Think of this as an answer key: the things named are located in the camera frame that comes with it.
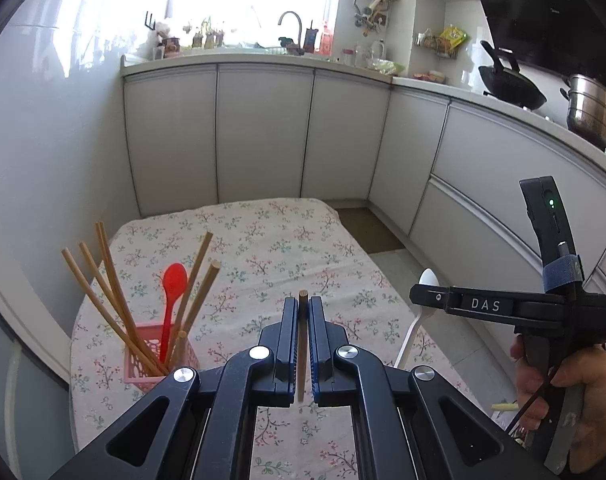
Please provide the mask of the person's right hand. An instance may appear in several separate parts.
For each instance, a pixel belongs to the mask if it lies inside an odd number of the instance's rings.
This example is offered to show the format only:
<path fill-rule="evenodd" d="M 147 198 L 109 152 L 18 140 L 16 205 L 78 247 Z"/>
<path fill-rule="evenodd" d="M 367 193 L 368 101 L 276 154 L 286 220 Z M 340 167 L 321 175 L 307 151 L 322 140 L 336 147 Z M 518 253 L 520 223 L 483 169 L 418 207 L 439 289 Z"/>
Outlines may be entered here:
<path fill-rule="evenodd" d="M 528 364 L 522 336 L 511 347 L 516 360 L 516 392 L 521 408 L 544 382 L 539 370 Z M 551 385 L 568 388 L 585 386 L 583 413 L 565 470 L 559 479 L 606 479 L 606 350 L 587 348 L 565 359 Z M 544 399 L 537 399 L 518 424 L 532 432 L 538 429 L 549 411 Z"/>

